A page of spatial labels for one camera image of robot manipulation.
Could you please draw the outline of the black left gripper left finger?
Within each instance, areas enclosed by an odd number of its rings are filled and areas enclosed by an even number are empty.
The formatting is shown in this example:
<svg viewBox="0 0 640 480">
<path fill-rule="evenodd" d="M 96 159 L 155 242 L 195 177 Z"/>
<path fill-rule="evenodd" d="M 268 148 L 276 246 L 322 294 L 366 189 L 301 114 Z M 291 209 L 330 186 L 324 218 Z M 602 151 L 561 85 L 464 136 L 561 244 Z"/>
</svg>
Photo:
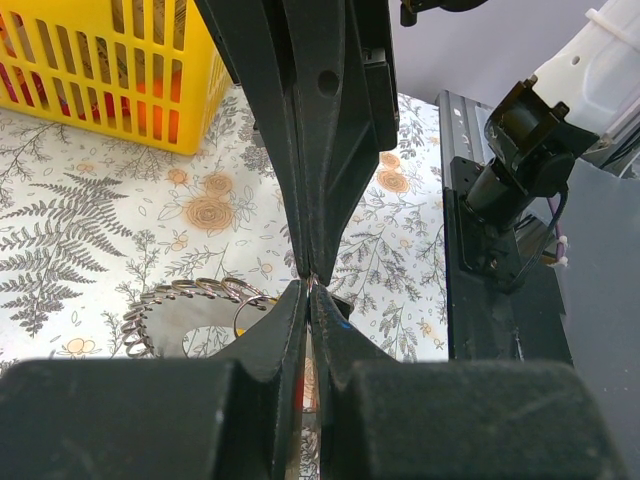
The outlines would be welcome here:
<svg viewBox="0 0 640 480">
<path fill-rule="evenodd" d="M 134 358 L 29 360 L 2 376 L 2 477 L 296 478 L 305 313 L 299 281 L 278 298 L 210 279 L 145 294 L 124 323 Z"/>
</svg>

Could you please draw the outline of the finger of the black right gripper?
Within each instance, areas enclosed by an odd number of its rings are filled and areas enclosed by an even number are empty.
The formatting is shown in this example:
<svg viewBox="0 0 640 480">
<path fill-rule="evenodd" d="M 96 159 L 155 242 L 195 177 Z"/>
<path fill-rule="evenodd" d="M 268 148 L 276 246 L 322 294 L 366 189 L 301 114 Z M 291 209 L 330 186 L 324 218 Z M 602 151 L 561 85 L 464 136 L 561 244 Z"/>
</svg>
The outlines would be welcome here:
<svg viewBox="0 0 640 480">
<path fill-rule="evenodd" d="M 282 1 L 198 1 L 232 77 L 242 86 L 281 187 L 300 277 L 310 276 L 295 105 L 296 72 Z"/>
<path fill-rule="evenodd" d="M 377 153 L 344 151 L 348 1 L 284 4 L 295 62 L 301 186 L 310 277 L 330 283 L 341 236 L 376 168 Z"/>
</svg>

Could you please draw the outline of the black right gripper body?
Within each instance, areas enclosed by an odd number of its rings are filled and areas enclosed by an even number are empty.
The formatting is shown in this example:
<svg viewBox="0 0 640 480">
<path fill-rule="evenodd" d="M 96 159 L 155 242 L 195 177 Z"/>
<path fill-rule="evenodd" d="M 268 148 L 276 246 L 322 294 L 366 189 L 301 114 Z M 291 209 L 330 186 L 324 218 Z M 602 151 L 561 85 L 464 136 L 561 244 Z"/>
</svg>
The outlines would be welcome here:
<svg viewBox="0 0 640 480">
<path fill-rule="evenodd" d="M 344 151 L 389 151 L 399 128 L 389 5 L 348 1 L 345 7 Z"/>
</svg>

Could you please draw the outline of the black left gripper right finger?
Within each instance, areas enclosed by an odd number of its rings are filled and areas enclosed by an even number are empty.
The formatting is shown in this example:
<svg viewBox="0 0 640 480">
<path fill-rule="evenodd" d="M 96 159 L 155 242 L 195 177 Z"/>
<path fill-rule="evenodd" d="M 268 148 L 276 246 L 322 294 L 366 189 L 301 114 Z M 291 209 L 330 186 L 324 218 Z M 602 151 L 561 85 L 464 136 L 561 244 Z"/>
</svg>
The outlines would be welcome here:
<svg viewBox="0 0 640 480">
<path fill-rule="evenodd" d="M 394 360 L 309 292 L 325 479 L 624 479 L 593 396 L 562 363 Z"/>
</svg>

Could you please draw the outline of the red key tag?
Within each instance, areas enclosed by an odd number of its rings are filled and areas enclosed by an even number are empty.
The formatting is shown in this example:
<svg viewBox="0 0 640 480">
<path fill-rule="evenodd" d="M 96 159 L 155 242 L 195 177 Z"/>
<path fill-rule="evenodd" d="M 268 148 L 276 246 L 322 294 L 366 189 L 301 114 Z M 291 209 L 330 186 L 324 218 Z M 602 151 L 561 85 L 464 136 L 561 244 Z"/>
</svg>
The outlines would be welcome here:
<svg viewBox="0 0 640 480">
<path fill-rule="evenodd" d="M 297 412 L 302 412 L 304 409 L 304 375 L 303 374 L 297 377 L 297 380 L 295 383 L 294 407 Z"/>
</svg>

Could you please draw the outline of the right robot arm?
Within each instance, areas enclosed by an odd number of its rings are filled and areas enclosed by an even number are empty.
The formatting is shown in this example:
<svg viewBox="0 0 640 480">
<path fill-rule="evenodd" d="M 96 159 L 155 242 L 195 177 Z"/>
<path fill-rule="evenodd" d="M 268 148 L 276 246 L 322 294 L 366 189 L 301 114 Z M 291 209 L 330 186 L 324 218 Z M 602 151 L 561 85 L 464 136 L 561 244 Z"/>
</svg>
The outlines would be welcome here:
<svg viewBox="0 0 640 480">
<path fill-rule="evenodd" d="M 341 236 L 399 128 L 385 1 L 200 1 L 282 189 L 299 275 L 331 280 Z M 603 137 L 639 85 L 639 5 L 609 1 L 485 128 L 520 187 Z"/>
</svg>

